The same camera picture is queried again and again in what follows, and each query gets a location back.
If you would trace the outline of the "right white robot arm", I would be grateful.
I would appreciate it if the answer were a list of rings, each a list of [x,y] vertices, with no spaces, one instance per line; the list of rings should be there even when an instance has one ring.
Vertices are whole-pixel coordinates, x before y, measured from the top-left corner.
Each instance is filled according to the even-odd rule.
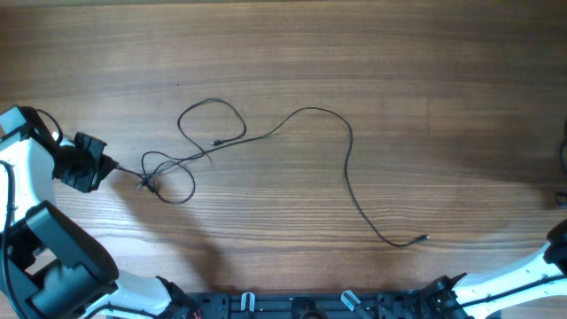
[[[433,318],[487,318],[528,301],[566,294],[566,222],[539,251],[496,270],[442,277],[420,299]]]

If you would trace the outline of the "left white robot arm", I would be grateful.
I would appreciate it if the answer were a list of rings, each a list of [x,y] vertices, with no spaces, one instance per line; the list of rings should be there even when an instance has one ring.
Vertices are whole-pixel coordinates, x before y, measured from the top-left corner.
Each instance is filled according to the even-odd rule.
[[[83,193],[117,166],[105,142],[52,135],[43,110],[1,115],[1,291],[20,318],[197,318],[177,285],[121,272],[111,255],[55,205],[53,182]]]

